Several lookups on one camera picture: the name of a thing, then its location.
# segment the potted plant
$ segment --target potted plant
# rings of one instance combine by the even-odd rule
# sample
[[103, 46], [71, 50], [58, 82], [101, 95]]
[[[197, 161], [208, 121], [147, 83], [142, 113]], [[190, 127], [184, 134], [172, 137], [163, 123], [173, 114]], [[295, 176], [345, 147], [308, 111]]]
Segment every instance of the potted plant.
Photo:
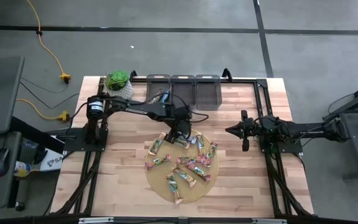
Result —
[[134, 89], [129, 81], [126, 71], [114, 71], [106, 75], [104, 87], [110, 96], [121, 96], [124, 99], [131, 99]]

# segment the yellow plug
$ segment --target yellow plug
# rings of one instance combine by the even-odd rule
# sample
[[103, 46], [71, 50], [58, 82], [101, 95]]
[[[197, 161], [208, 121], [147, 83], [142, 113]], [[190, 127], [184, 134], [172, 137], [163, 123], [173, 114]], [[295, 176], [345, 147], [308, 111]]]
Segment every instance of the yellow plug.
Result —
[[70, 115], [68, 114], [67, 111], [63, 111], [63, 113], [59, 115], [58, 119], [62, 121], [69, 121]]
[[71, 79], [71, 75], [62, 72], [62, 74], [60, 75], [60, 79], [63, 80], [66, 84], [68, 84], [68, 81]]

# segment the computer mouse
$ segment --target computer mouse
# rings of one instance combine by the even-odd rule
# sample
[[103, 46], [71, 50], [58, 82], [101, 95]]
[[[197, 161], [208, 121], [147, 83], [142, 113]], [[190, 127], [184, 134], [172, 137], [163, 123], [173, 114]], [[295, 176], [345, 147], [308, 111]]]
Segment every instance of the computer mouse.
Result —
[[9, 170], [9, 149], [0, 149], [0, 177]]

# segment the wooden tabletop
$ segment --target wooden tabletop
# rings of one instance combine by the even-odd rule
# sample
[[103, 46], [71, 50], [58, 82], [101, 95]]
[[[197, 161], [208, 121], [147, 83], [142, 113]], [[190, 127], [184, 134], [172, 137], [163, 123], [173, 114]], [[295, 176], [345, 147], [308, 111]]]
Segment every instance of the wooden tabletop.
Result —
[[[84, 77], [77, 109], [89, 96], [97, 93], [99, 78]], [[268, 78], [267, 82], [273, 114], [290, 121], [292, 117], [283, 79]], [[146, 84], [134, 83], [133, 86], [133, 100], [144, 101]], [[160, 198], [147, 182], [144, 162], [152, 141], [160, 132], [169, 131], [169, 127], [146, 116], [115, 113], [108, 119], [108, 145], [99, 167], [92, 215], [272, 217], [266, 164], [258, 144], [250, 138], [249, 151], [242, 152], [242, 141], [224, 131], [225, 128], [240, 121], [240, 110], [247, 110], [249, 117], [257, 117], [253, 86], [222, 84], [221, 89], [223, 102], [219, 109], [203, 111], [209, 114], [209, 119], [193, 124], [195, 129], [218, 144], [218, 179], [206, 196], [195, 202], [179, 205]], [[82, 109], [75, 117], [73, 127], [81, 128], [86, 122], [86, 109]], [[61, 208], [77, 188], [83, 158], [84, 152], [75, 152], [64, 160], [53, 198], [52, 212]], [[289, 189], [302, 206], [312, 213], [313, 208], [301, 162], [292, 154], [283, 154], [282, 160]], [[281, 191], [278, 190], [277, 193], [280, 207], [284, 211]], [[88, 189], [85, 189], [82, 208], [85, 207], [87, 194]]]

